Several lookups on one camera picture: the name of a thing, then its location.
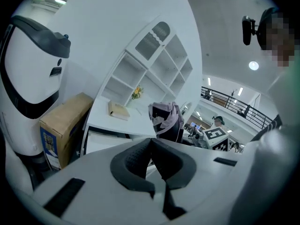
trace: ceiling light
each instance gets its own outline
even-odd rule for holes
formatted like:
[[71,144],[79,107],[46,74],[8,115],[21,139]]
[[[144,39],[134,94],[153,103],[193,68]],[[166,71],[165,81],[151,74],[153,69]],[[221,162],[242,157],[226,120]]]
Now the ceiling light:
[[249,68],[255,71],[259,68],[259,65],[257,62],[252,61],[249,63]]
[[66,1],[64,1],[64,0],[55,0],[57,3],[60,3],[60,4],[65,4],[66,3]]
[[240,88],[240,91],[238,93],[238,96],[240,96],[242,94],[243,88]]

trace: cardboard box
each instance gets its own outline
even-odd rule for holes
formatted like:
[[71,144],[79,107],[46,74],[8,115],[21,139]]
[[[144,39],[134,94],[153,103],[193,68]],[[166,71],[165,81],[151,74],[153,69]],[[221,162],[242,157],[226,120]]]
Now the cardboard box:
[[43,148],[53,169],[68,165],[78,128],[84,123],[92,104],[91,97],[80,93],[40,119]]

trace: white table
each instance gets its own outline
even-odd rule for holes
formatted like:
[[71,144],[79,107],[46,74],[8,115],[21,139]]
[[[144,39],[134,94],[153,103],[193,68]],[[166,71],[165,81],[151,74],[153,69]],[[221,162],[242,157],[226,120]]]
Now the white table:
[[[134,108],[127,108],[130,117],[128,121],[121,120],[108,114],[108,103],[109,99],[102,96],[97,96],[95,99],[83,134],[81,157],[84,155],[87,136],[86,154],[135,139],[156,137],[153,124],[147,113],[142,113]],[[127,134],[129,138],[128,136],[125,138],[125,135],[124,138],[116,137],[119,134]]]

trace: staircase railing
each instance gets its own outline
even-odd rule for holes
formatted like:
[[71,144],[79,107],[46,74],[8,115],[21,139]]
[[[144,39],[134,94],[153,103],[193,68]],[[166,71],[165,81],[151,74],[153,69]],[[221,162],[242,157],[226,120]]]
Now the staircase railing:
[[264,129],[272,122],[272,119],[264,115],[262,112],[222,92],[202,87],[201,97],[231,110],[232,112],[238,114],[244,119],[247,119],[248,121],[252,122],[260,129]]

